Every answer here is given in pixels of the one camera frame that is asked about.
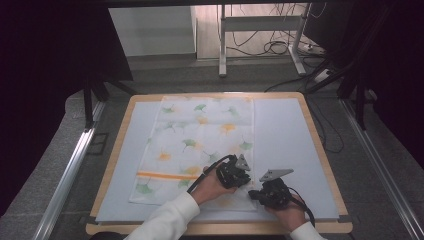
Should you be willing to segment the dark curtain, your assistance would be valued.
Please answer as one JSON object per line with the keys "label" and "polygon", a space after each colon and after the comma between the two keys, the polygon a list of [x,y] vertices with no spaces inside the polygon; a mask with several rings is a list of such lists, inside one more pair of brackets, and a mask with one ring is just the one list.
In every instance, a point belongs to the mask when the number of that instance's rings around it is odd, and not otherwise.
{"label": "dark curtain", "polygon": [[391,9],[363,61],[366,87],[377,96],[375,112],[424,168],[424,0],[320,0],[311,4],[304,35],[342,68],[383,5]]}
{"label": "dark curtain", "polygon": [[72,0],[0,0],[0,217],[87,83],[130,80],[106,7]]}

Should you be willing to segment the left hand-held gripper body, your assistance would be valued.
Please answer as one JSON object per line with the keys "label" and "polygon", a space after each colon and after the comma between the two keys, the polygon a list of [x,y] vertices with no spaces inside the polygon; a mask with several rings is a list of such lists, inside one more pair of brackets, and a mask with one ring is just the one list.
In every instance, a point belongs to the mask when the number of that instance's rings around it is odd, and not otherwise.
{"label": "left hand-held gripper body", "polygon": [[243,154],[228,155],[226,158],[228,161],[220,163],[216,169],[217,177],[226,189],[239,187],[238,179],[250,171],[247,160]]}

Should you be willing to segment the white panel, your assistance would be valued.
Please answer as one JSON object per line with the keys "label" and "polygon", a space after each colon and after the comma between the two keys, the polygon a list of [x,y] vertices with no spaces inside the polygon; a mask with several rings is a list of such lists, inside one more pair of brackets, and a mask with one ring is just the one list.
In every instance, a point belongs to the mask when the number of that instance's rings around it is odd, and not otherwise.
{"label": "white panel", "polygon": [[193,54],[195,9],[191,6],[110,8],[126,56]]}

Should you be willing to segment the person's left hand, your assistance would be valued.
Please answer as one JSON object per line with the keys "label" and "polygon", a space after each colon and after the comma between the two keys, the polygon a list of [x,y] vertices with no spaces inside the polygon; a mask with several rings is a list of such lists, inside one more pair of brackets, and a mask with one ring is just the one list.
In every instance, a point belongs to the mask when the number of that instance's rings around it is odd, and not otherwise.
{"label": "person's left hand", "polygon": [[190,195],[198,205],[202,205],[222,195],[233,194],[236,190],[236,187],[229,189],[223,187],[217,177],[216,169],[213,169],[197,185]]}

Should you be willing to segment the dark floor outlet cover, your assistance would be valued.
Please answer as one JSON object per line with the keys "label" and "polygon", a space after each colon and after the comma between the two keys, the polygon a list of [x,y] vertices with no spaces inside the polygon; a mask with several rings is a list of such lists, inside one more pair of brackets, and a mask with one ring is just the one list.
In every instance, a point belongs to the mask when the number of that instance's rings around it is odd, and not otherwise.
{"label": "dark floor outlet cover", "polygon": [[87,154],[94,156],[102,155],[105,150],[108,137],[108,133],[96,133],[89,144]]}

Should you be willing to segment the black metal stand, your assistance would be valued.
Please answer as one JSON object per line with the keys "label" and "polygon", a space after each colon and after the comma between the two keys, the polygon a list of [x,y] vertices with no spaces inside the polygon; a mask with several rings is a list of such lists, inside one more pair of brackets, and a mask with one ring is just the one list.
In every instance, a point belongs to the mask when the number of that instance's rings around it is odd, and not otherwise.
{"label": "black metal stand", "polygon": [[306,88],[305,94],[312,94],[318,90],[324,88],[330,83],[335,82],[336,80],[343,79],[340,86],[338,87],[336,94],[340,99],[347,99],[352,92],[356,93],[354,99],[355,105],[355,115],[354,119],[357,124],[360,126],[361,130],[365,130],[366,126],[364,123],[364,106],[366,102],[365,98],[365,82],[362,79],[360,62],[355,59],[347,64],[345,67],[335,71],[330,76],[326,77],[321,82],[315,84],[310,88]]}
{"label": "black metal stand", "polygon": [[100,102],[105,102],[109,98],[109,92],[106,89],[106,83],[122,90],[130,96],[138,95],[138,92],[124,83],[113,80],[108,77],[88,77],[84,80],[83,96],[84,96],[84,113],[85,113],[85,129],[87,132],[94,126],[94,113],[92,106],[92,96]]}

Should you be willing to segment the white metal desk frame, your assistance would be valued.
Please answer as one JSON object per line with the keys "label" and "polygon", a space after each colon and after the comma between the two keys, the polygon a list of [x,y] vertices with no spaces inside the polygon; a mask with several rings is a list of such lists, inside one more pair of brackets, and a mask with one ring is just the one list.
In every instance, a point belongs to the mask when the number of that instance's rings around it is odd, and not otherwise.
{"label": "white metal desk frame", "polygon": [[305,76],[306,70],[299,57],[298,47],[309,10],[310,3],[307,3],[301,15],[227,17],[226,7],[222,5],[220,15],[219,76],[225,77],[227,75],[226,33],[247,31],[294,31],[296,33],[294,40],[288,44],[287,48],[298,75]]}

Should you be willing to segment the person's right hand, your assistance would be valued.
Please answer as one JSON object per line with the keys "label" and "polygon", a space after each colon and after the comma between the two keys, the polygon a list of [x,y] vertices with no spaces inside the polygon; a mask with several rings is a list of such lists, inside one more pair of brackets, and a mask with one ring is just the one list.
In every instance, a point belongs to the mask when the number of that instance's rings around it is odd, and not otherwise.
{"label": "person's right hand", "polygon": [[294,202],[290,202],[284,209],[276,210],[266,207],[265,210],[274,215],[284,230],[293,232],[306,223],[305,211]]}

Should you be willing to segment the white power strip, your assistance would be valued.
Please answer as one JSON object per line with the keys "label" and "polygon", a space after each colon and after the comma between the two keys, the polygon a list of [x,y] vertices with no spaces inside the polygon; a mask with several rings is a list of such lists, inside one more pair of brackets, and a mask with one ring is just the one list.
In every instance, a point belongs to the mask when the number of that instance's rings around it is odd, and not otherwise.
{"label": "white power strip", "polygon": [[319,83],[319,82],[325,80],[331,74],[332,74],[332,72],[329,69],[324,69],[314,78],[314,81],[316,83]]}

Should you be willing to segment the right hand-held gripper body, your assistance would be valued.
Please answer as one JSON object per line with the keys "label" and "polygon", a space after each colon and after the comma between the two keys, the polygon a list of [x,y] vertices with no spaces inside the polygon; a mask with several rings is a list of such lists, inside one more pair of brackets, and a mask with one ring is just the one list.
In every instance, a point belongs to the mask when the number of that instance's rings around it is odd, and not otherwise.
{"label": "right hand-held gripper body", "polygon": [[282,177],[293,172],[293,169],[269,169],[261,178],[262,189],[257,194],[261,205],[272,209],[283,209],[291,198],[291,193]]}

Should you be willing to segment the wooden edged table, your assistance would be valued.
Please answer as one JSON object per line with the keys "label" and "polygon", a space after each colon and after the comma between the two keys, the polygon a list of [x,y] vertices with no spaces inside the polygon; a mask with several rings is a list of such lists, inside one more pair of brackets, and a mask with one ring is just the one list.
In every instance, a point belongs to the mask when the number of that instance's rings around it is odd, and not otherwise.
{"label": "wooden edged table", "polygon": [[[217,93],[217,98],[246,96],[254,100],[260,143],[254,149],[255,174],[271,168],[293,168],[284,181],[300,191],[322,234],[347,234],[352,219],[341,196],[332,168],[319,139],[303,94]],[[155,205],[128,201],[137,160],[143,142],[159,110],[161,94],[135,95],[130,98],[117,139],[113,146],[99,191],[95,198],[86,232],[128,234],[157,209]],[[277,220],[263,209],[255,212],[206,211],[188,225],[188,236],[283,235]]]}

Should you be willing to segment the aluminium rail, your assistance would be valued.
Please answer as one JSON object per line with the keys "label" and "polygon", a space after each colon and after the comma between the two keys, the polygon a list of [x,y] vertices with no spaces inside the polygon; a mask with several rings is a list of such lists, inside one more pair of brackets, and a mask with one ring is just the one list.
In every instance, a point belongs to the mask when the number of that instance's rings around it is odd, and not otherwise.
{"label": "aluminium rail", "polygon": [[367,131],[363,130],[357,122],[354,108],[348,100],[340,100],[340,104],[411,239],[424,240],[424,228],[419,223],[410,203],[395,183]]}
{"label": "aluminium rail", "polygon": [[32,240],[49,240],[92,141],[104,107],[105,103],[97,102],[91,111],[93,122],[81,134]]}

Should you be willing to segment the white table mat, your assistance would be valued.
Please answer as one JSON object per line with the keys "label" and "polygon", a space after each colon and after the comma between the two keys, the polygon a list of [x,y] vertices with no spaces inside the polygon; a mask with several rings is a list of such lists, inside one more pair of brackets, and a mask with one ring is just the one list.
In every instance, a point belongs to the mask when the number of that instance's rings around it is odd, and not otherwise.
{"label": "white table mat", "polygon": [[143,222],[227,155],[245,157],[251,180],[203,204],[198,222],[271,220],[249,193],[261,188],[266,172],[281,169],[288,170],[284,182],[300,193],[316,220],[336,220],[341,213],[302,98],[137,96],[125,118],[115,170],[96,217],[100,223]]}

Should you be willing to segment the leaf print mesh laundry bag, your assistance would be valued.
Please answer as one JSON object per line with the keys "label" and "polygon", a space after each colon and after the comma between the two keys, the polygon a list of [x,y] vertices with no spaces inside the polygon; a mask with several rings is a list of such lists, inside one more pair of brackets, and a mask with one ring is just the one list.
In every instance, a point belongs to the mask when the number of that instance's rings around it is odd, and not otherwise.
{"label": "leaf print mesh laundry bag", "polygon": [[253,177],[254,101],[249,97],[165,96],[129,201],[162,205],[187,191],[203,168],[234,155]]}

